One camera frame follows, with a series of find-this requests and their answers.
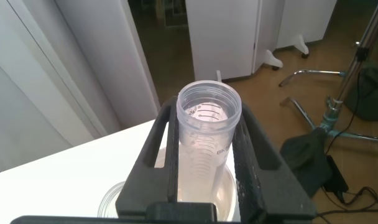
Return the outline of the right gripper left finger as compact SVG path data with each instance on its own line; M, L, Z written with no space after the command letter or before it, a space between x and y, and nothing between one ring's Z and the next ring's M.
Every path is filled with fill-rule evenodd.
M177 97L174 96L161 107L116 200L119 217L145 217L149 205L177 201L179 124L176 104ZM164 131L167 131L165 165L156 168Z

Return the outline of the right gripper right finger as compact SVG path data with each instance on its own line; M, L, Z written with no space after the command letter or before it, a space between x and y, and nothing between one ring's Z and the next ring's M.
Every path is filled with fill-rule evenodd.
M232 147L241 222L312 222L313 202L245 103Z

